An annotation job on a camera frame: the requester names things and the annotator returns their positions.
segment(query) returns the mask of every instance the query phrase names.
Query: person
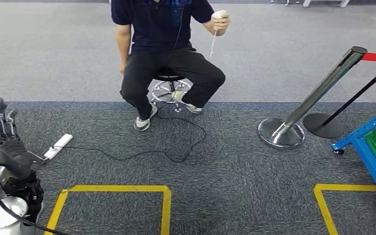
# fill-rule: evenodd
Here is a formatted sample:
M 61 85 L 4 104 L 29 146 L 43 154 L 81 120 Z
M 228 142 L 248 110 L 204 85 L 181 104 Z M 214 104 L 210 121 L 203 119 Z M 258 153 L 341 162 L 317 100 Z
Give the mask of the person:
M 191 17 L 212 35 L 221 36 L 230 16 L 212 19 L 214 10 L 207 0 L 112 0 L 111 13 L 117 24 L 119 71 L 123 74 L 120 93 L 139 113 L 134 128 L 149 128 L 158 109 L 147 98 L 148 87 L 157 71 L 165 67 L 193 83 L 187 93 L 175 92 L 173 98 L 190 112 L 200 113 L 223 85 L 225 74 L 192 47 Z

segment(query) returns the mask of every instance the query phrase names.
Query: black pole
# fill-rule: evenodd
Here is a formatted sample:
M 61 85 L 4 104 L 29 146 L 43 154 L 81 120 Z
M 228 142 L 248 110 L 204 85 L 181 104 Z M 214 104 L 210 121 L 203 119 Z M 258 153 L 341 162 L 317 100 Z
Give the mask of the black pole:
M 376 83 L 376 77 L 372 79 L 365 87 L 363 87 L 360 91 L 357 92 L 350 100 L 348 100 L 341 108 L 339 108 L 334 114 L 332 114 L 322 126 L 326 126 L 330 121 L 332 121 L 336 116 L 338 116 L 344 109 L 346 109 L 350 104 L 352 104 L 358 97 L 360 97 L 368 88 Z

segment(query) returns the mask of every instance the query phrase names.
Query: sneaker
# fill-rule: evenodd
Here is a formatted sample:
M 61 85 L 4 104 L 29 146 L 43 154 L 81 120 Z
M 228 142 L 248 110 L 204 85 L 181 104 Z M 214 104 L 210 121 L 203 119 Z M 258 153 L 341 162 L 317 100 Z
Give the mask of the sneaker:
M 133 125 L 133 127 L 135 128 L 135 130 L 145 131 L 145 130 L 147 130 L 150 127 L 150 119 L 158 111 L 158 108 L 154 104 L 151 103 L 150 105 L 152 105 L 152 111 L 150 112 L 149 119 L 148 120 L 141 120 L 139 117 L 137 117 L 136 120 L 135 120 L 135 124 Z
M 172 97 L 178 103 L 185 104 L 187 106 L 188 111 L 194 114 L 199 114 L 202 111 L 202 108 L 197 108 L 192 104 L 187 104 L 182 101 L 182 97 L 184 97 L 185 92 L 175 91 L 172 93 Z

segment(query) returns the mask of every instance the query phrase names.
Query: stool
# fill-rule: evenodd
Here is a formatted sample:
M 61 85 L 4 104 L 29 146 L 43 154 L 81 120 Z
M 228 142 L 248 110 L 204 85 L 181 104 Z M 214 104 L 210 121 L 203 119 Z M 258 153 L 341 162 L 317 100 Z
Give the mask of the stool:
M 175 104 L 175 112 L 181 112 L 179 103 L 172 97 L 174 91 L 181 91 L 186 93 L 191 85 L 181 81 L 184 77 L 177 75 L 169 68 L 161 68 L 156 74 L 155 80 L 161 81 L 152 88 L 152 103 L 157 101 Z

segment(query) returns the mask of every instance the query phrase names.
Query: navy polo shirt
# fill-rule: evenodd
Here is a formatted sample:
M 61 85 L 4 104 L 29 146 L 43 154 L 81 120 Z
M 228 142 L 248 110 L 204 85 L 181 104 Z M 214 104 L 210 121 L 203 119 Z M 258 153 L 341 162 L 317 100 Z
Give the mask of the navy polo shirt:
M 112 19 L 133 25 L 132 54 L 192 47 L 191 16 L 207 23 L 214 13 L 207 0 L 112 0 Z

